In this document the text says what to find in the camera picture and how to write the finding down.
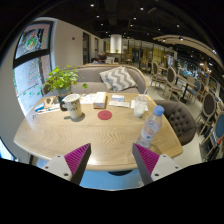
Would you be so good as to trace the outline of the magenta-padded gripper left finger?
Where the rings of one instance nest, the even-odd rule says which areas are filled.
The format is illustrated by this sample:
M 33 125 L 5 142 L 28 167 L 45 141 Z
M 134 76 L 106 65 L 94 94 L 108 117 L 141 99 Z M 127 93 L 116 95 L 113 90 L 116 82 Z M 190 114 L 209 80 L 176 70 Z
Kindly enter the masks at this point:
M 66 155 L 57 154 L 42 169 L 79 185 L 90 155 L 91 144 L 87 143 Z

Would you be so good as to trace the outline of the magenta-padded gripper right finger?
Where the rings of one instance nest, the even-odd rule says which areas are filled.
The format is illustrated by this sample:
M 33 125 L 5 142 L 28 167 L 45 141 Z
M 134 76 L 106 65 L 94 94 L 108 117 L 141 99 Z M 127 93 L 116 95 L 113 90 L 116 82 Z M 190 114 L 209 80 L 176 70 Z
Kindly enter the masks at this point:
M 133 144 L 132 154 L 144 185 L 148 185 L 182 169 L 167 154 L 158 155 L 138 144 Z

